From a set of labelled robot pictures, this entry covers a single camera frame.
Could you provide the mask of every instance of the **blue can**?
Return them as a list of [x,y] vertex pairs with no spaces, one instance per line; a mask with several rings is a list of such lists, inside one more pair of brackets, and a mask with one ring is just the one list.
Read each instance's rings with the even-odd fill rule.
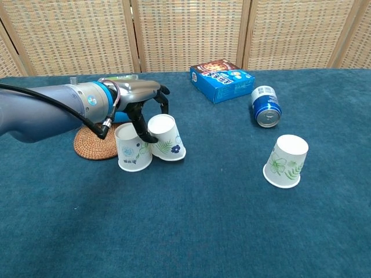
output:
[[251,93],[254,118],[262,127],[273,127],[281,119],[282,111],[274,89],[259,86]]

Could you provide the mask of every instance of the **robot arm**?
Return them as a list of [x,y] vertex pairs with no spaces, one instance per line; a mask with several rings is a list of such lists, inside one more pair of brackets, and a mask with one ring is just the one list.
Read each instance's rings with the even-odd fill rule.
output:
[[80,84],[74,80],[71,84],[31,90],[0,84],[0,136],[9,133],[22,142],[37,142],[85,124],[104,139],[120,115],[132,121],[143,141],[157,142],[149,134],[141,111],[144,103],[153,98],[160,103],[161,112],[167,114],[166,94],[168,88],[155,81],[135,79]]

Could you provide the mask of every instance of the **white paper cup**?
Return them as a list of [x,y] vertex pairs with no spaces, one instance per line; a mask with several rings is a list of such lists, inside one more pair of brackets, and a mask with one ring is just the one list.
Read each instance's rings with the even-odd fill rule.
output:
[[150,144],[153,155],[166,161],[177,161],[186,156],[186,148],[172,116],[168,114],[153,116],[148,121],[148,131],[158,139],[157,143]]
[[280,188],[291,188],[300,182],[308,143],[291,134],[278,137],[268,162],[263,167],[266,180]]
[[149,144],[136,133],[132,123],[124,123],[115,131],[118,165],[122,170],[137,172],[152,162]]

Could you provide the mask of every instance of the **blue box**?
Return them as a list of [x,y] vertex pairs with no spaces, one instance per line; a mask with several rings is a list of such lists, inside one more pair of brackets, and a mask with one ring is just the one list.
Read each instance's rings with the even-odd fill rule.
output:
[[225,59],[193,65],[190,68],[191,82],[211,102],[251,94],[255,77]]

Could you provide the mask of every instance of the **blue carpet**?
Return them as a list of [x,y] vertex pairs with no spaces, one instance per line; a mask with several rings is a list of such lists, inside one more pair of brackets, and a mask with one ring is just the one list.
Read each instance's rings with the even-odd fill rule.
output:
[[[276,90],[271,129],[252,118],[250,95],[215,105],[187,72],[140,74],[171,91],[182,162],[127,173],[117,158],[76,155],[76,130],[34,144],[0,137],[0,277],[369,277],[371,71],[251,73]],[[157,113],[155,101],[144,107],[147,120]],[[310,146],[292,189],[261,172],[282,134]]]

